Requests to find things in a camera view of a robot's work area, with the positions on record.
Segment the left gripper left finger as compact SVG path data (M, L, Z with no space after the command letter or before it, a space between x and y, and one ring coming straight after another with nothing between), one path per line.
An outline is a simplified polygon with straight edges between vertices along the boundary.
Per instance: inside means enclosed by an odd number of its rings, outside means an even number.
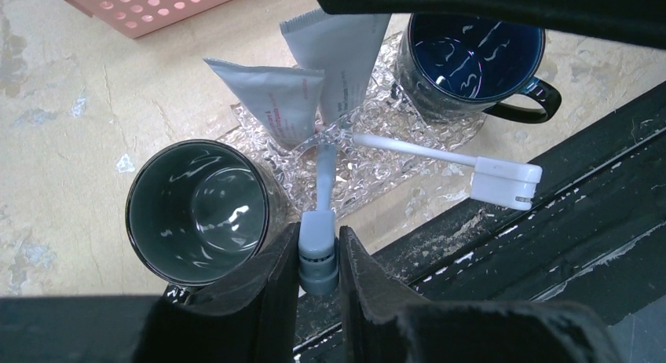
M187 303L168 295L4 298L4 362L290 362L298 231Z

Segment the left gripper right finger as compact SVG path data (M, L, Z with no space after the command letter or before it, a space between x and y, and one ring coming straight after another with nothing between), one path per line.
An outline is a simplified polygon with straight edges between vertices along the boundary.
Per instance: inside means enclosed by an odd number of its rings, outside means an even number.
M602 320L573 302L442 301L390 276L348 226L338 264L348 362L619 362Z

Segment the toothbrush white blue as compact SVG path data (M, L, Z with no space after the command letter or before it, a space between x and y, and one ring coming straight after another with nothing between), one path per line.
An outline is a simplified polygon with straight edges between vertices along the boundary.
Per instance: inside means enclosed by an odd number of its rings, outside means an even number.
M310 295L328 295L338 286L335 212L331 198L336 176L337 148L317 147L317 206L302 214L298 234L299 283Z

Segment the dark green mug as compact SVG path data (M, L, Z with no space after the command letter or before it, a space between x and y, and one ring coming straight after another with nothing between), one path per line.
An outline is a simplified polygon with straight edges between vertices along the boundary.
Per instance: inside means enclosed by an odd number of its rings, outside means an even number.
M266 165L203 139L156 153L134 179L125 210L140 261L183 287L232 272L267 248L287 219L287 197Z

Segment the clear textured oval tray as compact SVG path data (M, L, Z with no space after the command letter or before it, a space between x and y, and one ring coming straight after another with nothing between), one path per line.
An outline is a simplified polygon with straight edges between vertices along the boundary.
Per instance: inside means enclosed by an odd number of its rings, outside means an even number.
M357 132L453 151L483 127L483 115L451 117L444 123L423 120L394 77L401 38L398 32L384 40L364 103L299 148L287 151L279 146L242 104L230 107L240 125L219 140L268 169L295 215L312 211L317 205L315 165L316 146L320 142L334 142L338 146L331 207L340 218L416 175L430 175L436 170L443 170L446 175L461 173L460 165L357 146L351 141L352 133Z

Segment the clear acrylic holder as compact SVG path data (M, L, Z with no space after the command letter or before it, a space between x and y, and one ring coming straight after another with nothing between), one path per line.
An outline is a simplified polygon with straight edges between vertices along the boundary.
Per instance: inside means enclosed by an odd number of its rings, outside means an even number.
M339 217L394 189L421 163L413 155L353 143L356 133L419 142L424 124L406 99L388 96L367 100L360 108L291 151L278 145L241 103L230 108L240 128L226 137L226 141L268 167L289 204L298 213L313 211L317 206L319 145L334 145L337 148L331 208Z

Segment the white toothpaste red cap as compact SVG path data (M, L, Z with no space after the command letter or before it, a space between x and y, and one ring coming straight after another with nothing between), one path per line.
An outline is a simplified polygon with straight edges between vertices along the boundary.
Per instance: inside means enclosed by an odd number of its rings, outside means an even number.
M203 61L284 149L292 150L315 134L323 71Z

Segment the dark blue mug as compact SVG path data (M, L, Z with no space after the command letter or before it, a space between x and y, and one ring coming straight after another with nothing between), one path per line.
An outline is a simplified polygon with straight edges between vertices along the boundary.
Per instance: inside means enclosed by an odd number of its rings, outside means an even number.
M546 32L479 16L415 13L401 39L395 77L428 123L481 113L516 123L552 119L559 91L536 77Z

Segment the white toothpaste black cap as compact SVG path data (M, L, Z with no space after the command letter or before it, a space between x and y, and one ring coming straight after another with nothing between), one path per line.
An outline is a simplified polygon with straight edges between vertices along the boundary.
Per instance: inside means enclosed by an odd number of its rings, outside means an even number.
M338 14L322 9L280 23L300 68L324 72L320 114L326 125L365 99L390 14Z

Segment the pink plastic basket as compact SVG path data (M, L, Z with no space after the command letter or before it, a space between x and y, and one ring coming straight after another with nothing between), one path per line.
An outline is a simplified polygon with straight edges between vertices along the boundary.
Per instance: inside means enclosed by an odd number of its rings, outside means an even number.
M128 38L185 20L232 0L63 0Z

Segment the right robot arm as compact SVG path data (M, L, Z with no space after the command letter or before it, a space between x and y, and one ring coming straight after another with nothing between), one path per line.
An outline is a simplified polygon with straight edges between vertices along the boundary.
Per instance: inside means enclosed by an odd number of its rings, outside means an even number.
M330 14L458 13L665 48L665 0L317 0Z

